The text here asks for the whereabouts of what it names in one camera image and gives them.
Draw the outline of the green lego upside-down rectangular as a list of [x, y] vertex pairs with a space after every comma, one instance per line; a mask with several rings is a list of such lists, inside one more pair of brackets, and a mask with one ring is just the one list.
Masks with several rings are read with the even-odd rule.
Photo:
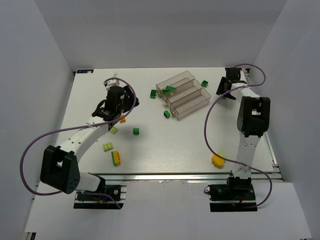
[[152, 89], [150, 91], [150, 96], [151, 99], [155, 99], [157, 97], [157, 91], [155, 89]]

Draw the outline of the green lego table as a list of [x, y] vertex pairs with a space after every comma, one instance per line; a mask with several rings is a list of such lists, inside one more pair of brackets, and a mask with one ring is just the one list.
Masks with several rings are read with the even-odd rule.
[[135, 128], [132, 129], [132, 132], [133, 132], [134, 135], [139, 135], [140, 134], [140, 129], [135, 127]]

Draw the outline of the green 2x4 lego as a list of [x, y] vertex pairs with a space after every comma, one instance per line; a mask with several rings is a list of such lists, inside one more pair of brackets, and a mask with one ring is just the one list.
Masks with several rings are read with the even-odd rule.
[[170, 85], [167, 85], [165, 89], [162, 90], [163, 94], [171, 94], [176, 92], [176, 88]]

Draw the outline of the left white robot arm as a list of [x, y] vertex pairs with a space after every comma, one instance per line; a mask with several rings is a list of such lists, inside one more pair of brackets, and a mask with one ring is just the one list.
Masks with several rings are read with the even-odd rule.
[[40, 181], [65, 194], [74, 191], [103, 193], [106, 181], [96, 174], [80, 172], [79, 162], [94, 142], [138, 104], [128, 85], [109, 87], [106, 98], [97, 105], [85, 126], [65, 142], [57, 146], [49, 145], [44, 150]]

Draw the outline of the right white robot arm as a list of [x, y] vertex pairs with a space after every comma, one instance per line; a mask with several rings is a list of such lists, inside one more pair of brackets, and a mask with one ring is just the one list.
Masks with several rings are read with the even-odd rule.
[[249, 167], [261, 137], [269, 128], [271, 100], [254, 93], [247, 82], [241, 80], [239, 67], [225, 68], [216, 94], [240, 102], [236, 122], [239, 131], [237, 163], [232, 167], [227, 185], [231, 189], [247, 190], [252, 181]]

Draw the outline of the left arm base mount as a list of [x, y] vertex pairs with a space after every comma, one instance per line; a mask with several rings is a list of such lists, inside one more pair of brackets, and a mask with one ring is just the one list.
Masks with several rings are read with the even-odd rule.
[[77, 190], [74, 209], [121, 210], [127, 194], [127, 185], [117, 182], [106, 183], [101, 192]]

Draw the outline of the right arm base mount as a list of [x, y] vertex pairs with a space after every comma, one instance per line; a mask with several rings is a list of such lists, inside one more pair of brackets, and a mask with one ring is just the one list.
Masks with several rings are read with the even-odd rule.
[[209, 184], [203, 192], [209, 196], [212, 213], [256, 212], [258, 210], [251, 178], [228, 177], [225, 184]]

